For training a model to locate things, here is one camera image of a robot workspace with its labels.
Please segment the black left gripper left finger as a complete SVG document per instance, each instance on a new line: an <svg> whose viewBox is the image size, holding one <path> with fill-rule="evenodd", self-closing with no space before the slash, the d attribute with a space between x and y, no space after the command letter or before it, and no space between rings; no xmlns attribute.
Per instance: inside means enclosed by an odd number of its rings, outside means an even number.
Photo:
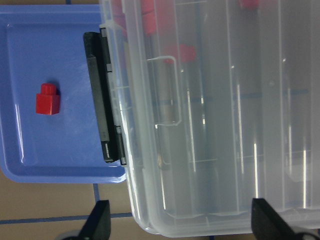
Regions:
<svg viewBox="0 0 320 240"><path fill-rule="evenodd" d="M111 235L109 200L99 200L79 232L80 240L108 240Z"/></svg>

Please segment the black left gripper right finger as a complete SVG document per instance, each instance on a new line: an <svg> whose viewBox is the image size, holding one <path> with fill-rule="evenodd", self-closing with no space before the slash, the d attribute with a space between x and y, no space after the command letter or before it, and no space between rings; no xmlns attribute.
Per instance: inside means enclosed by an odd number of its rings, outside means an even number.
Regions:
<svg viewBox="0 0 320 240"><path fill-rule="evenodd" d="M264 198L251 202L251 230L257 240L302 240Z"/></svg>

